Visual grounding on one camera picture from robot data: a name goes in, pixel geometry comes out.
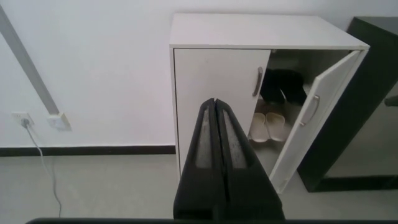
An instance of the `cabinet handle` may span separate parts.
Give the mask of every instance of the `cabinet handle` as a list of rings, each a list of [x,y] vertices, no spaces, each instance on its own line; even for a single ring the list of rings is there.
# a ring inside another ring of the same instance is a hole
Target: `cabinet handle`
[[[257,69],[257,83],[256,88],[254,89],[253,96],[257,96],[259,94],[260,86],[261,86],[261,77],[262,77],[262,67]]]
[[[316,103],[315,110],[313,111],[313,113],[312,113],[310,119],[308,119],[308,121],[306,121],[306,122],[301,121],[301,122],[300,122],[300,125],[301,125],[301,126],[305,126],[306,124],[308,124],[308,122],[311,121],[311,119],[313,118],[313,116],[315,115],[315,113],[316,113],[317,110],[318,110],[320,97],[319,97],[318,95],[313,96],[313,101],[315,101],[315,103]]]

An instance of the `wall outlet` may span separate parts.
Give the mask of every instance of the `wall outlet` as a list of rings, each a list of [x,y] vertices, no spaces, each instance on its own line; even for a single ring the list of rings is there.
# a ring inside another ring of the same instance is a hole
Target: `wall outlet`
[[[34,124],[32,118],[29,116],[29,113],[26,113],[26,112],[14,112],[14,113],[11,113],[11,115],[14,118],[14,120],[21,126],[22,126],[22,120],[23,119],[28,119],[29,120],[29,126],[32,126]]]
[[[47,121],[52,128],[55,128],[59,131],[72,130],[64,113],[59,113],[58,115],[50,115],[49,118],[47,118]]]

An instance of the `slipper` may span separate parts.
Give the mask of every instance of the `slipper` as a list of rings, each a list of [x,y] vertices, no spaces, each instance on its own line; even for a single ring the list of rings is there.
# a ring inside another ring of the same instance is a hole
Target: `slipper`
[[[262,113],[254,113],[249,135],[255,142],[266,142],[269,139],[267,128],[264,126],[266,117]]]
[[[269,137],[274,141],[286,141],[285,118],[277,113],[267,113],[266,127]]]

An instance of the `black shoe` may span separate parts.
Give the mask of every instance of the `black shoe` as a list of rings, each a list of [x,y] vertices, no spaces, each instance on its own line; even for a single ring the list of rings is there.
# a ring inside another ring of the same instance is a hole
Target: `black shoe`
[[[286,100],[293,105],[303,106],[307,94],[303,89],[302,75],[288,69],[274,70],[274,75],[278,77],[280,90],[284,93]]]
[[[285,103],[285,98],[280,91],[278,76],[271,69],[267,69],[262,81],[260,95],[266,103],[281,105]]]

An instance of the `tile floor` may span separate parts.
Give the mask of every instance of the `tile floor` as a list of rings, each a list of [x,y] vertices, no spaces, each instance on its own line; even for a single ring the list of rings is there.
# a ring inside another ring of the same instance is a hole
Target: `tile floor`
[[[175,155],[45,161],[57,177],[63,217],[172,218]],[[280,198],[288,219],[398,220],[398,190],[310,194],[295,175]],[[57,212],[51,181],[38,157],[0,158],[0,223],[25,223]]]

